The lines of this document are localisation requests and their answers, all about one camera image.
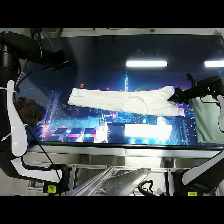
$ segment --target illuminated tower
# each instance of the illuminated tower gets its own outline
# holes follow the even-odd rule
[[[127,74],[126,74],[126,77],[125,77],[124,91],[125,91],[125,92],[128,92],[128,76],[127,76]]]

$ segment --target yellow label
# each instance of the yellow label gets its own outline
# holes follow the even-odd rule
[[[48,193],[56,193],[56,186],[55,185],[48,185],[47,192]]]
[[[188,192],[188,196],[198,196],[197,192]]]

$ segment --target white cloth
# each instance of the white cloth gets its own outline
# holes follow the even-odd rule
[[[215,102],[212,96],[203,97],[203,102],[199,97],[192,100],[197,138],[200,143],[224,143],[224,133],[220,131],[224,128],[223,97],[218,96],[218,100],[221,103],[222,113],[215,103],[203,103]]]
[[[159,90],[140,92],[100,91],[74,88],[68,103],[70,105],[103,110],[157,116],[178,116],[177,105],[174,102],[167,101],[173,94],[173,86],[166,86]]]

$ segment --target gray-green fabric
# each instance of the gray-green fabric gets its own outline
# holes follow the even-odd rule
[[[211,96],[202,98],[203,102],[215,102]],[[192,100],[196,131],[200,143],[224,143],[224,133],[219,129],[220,107],[215,103],[202,103],[200,98]]]

